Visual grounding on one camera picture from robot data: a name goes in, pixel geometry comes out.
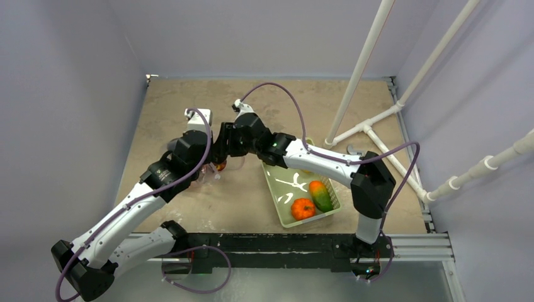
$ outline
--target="purple cable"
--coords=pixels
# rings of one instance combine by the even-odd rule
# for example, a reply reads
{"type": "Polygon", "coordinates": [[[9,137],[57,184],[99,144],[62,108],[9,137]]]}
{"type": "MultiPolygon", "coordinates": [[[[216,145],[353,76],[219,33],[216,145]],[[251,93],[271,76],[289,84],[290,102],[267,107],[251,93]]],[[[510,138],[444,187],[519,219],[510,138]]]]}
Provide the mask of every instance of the purple cable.
{"type": "Polygon", "coordinates": [[[191,293],[195,293],[195,294],[211,294],[211,293],[214,293],[214,292],[218,291],[219,289],[223,288],[228,283],[228,280],[230,280],[230,274],[232,273],[232,267],[230,265],[230,259],[228,258],[228,256],[222,250],[218,249],[217,247],[212,247],[212,246],[209,246],[209,245],[201,246],[201,247],[192,247],[190,249],[181,250],[179,252],[169,253],[169,254],[166,254],[165,256],[176,256],[176,255],[180,255],[180,254],[183,254],[183,253],[192,252],[194,250],[200,250],[200,249],[214,250],[214,251],[220,253],[224,257],[224,260],[226,260],[226,263],[228,264],[228,275],[226,275],[226,279],[224,279],[224,282],[221,285],[217,286],[214,289],[210,289],[208,291],[203,291],[203,290],[200,290],[200,289],[188,288],[188,287],[186,287],[184,285],[178,284],[178,283],[170,280],[167,277],[167,275],[165,275],[165,271],[164,271],[163,265],[162,265],[161,266],[161,274],[163,276],[163,279],[165,281],[167,281],[169,284],[172,284],[172,285],[174,285],[174,286],[176,286],[178,288],[185,289],[186,291],[190,291],[191,293]]]}
{"type": "MultiPolygon", "coordinates": [[[[202,114],[200,112],[200,110],[196,109],[196,108],[191,108],[189,109],[188,112],[190,111],[194,111],[196,112],[200,118],[202,119],[202,122],[204,122],[204,125],[206,126],[206,134],[207,134],[207,137],[208,137],[208,144],[206,146],[206,150],[204,150],[204,154],[202,155],[202,159],[198,162],[198,164],[193,168],[193,170],[191,170],[189,173],[187,173],[186,175],[184,175],[183,177],[181,177],[180,179],[178,179],[177,181],[174,181],[168,185],[165,185],[163,187],[160,187],[156,190],[153,190],[152,192],[148,192],[146,194],[143,194],[137,198],[134,198],[131,202],[127,203],[126,204],[126,208],[131,208],[133,205],[135,205],[136,203],[138,203],[139,201],[142,201],[143,199],[149,197],[149,196],[152,196],[152,195],[155,195],[155,194],[158,194],[158,193],[161,193],[171,187],[174,187],[175,185],[183,182],[185,179],[191,177],[200,167],[202,167],[204,161],[206,161],[206,158],[208,157],[208,153],[210,151],[210,144],[211,144],[211,141],[212,141],[212,131],[211,131],[211,128],[210,128],[210,124],[208,123],[208,121],[206,120],[206,118],[204,117],[204,114],[202,114]]],[[[63,299],[61,298],[61,293],[60,293],[60,289],[61,289],[61,283],[63,282],[63,279],[65,279],[65,276],[67,275],[67,272],[69,271],[69,269],[71,268],[71,265],[72,263],[74,262],[75,259],[78,258],[78,256],[80,256],[80,254],[82,254],[82,252],[85,250],[85,247],[88,247],[89,244],[96,238],[96,236],[98,236],[98,234],[100,234],[102,232],[102,230],[104,230],[113,220],[115,220],[117,217],[119,217],[122,213],[124,213],[126,211],[125,208],[120,208],[117,212],[115,212],[115,214],[113,214],[109,219],[107,219],[106,221],[104,221],[104,223],[102,223],[102,225],[100,225],[94,232],[93,234],[91,234],[91,236],[89,236],[89,238],[87,238],[87,240],[84,242],[84,246],[80,247],[76,253],[74,253],[74,255],[72,255],[72,257],[69,259],[69,261],[67,262],[67,265],[65,265],[65,267],[63,268],[63,270],[61,271],[61,275],[59,276],[59,279],[57,280],[57,283],[55,285],[55,298],[58,302],[70,302],[74,299],[76,299],[80,294],[77,293],[75,294],[74,296],[68,298],[68,299],[63,299]]]]}
{"type": "Polygon", "coordinates": [[[392,150],[389,150],[388,152],[384,153],[384,154],[380,154],[376,157],[372,157],[370,159],[365,159],[365,160],[358,160],[358,161],[355,161],[355,162],[348,162],[347,160],[344,160],[344,159],[339,159],[337,157],[333,157],[333,156],[330,156],[330,155],[326,155],[326,154],[322,154],[320,152],[317,152],[315,150],[313,150],[309,145],[308,143],[306,142],[306,127],[304,126],[304,117],[302,116],[302,112],[300,110],[300,106],[297,104],[297,100],[295,99],[295,97],[293,96],[293,94],[291,94],[291,92],[289,92],[289,90],[287,90],[285,87],[283,87],[282,85],[278,84],[278,83],[275,83],[275,82],[265,82],[265,83],[261,83],[259,85],[256,85],[254,86],[251,90],[249,90],[247,93],[245,93],[245,95],[241,98],[241,101],[244,102],[244,100],[256,89],[260,88],[261,86],[265,86],[265,85],[272,85],[272,86],[276,86],[280,89],[282,89],[285,93],[287,93],[287,95],[289,96],[289,98],[293,101],[293,104],[295,104],[295,107],[297,109],[297,113],[298,113],[298,117],[300,118],[300,124],[302,126],[302,145],[304,146],[304,148],[306,148],[306,150],[308,150],[308,152],[310,152],[311,154],[314,154],[316,156],[319,156],[319,157],[322,157],[324,159],[329,159],[329,160],[334,160],[336,162],[340,162],[340,163],[344,163],[344,164],[348,164],[348,165],[363,165],[363,164],[369,164],[370,162],[375,162],[377,160],[380,160],[384,157],[387,157],[387,156],[390,156],[410,145],[414,145],[416,147],[416,151],[414,153],[414,158],[412,160],[412,162],[410,163],[410,166],[408,167],[408,170],[406,170],[406,175],[402,178],[402,181],[400,182],[399,184],[399,187],[397,188],[397,190],[395,191],[395,194],[393,194],[393,196],[391,197],[389,203],[386,205],[385,209],[384,209],[384,213],[383,213],[383,217],[382,217],[382,222],[380,223],[380,234],[382,236],[384,236],[390,247],[391,247],[391,253],[390,253],[390,257],[389,257],[389,261],[387,262],[384,270],[382,271],[382,273],[376,277],[375,279],[373,279],[372,281],[376,281],[378,279],[380,279],[386,272],[387,270],[389,269],[389,267],[391,266],[391,262],[393,261],[393,255],[394,255],[394,251],[393,251],[393,244],[391,242],[391,239],[386,236],[382,230],[383,226],[384,226],[384,223],[385,223],[385,217],[386,217],[386,214],[389,210],[389,208],[391,208],[391,206],[393,205],[393,202],[397,199],[399,193],[401,192],[401,189],[404,187],[404,185],[406,184],[406,182],[408,181],[408,177],[410,176],[410,174],[412,174],[412,171],[414,169],[414,166],[416,164],[416,161],[419,157],[419,151],[421,149],[421,146],[418,142],[406,142],[406,143],[403,143],[402,145],[392,149],[392,150]]]}

